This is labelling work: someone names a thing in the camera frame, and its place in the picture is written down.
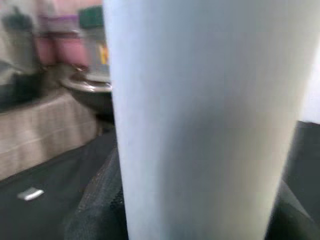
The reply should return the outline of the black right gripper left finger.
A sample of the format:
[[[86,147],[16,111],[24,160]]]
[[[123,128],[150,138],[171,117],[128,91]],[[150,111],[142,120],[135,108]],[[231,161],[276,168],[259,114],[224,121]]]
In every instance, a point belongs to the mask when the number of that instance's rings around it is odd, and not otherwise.
[[[118,149],[87,185],[64,227],[65,240],[127,240],[128,230]]]

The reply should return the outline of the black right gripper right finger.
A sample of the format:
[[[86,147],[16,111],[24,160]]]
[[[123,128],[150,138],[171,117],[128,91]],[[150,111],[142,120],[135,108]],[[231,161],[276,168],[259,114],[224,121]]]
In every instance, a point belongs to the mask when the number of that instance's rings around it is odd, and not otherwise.
[[[282,180],[273,205],[267,240],[318,240],[320,227]]]

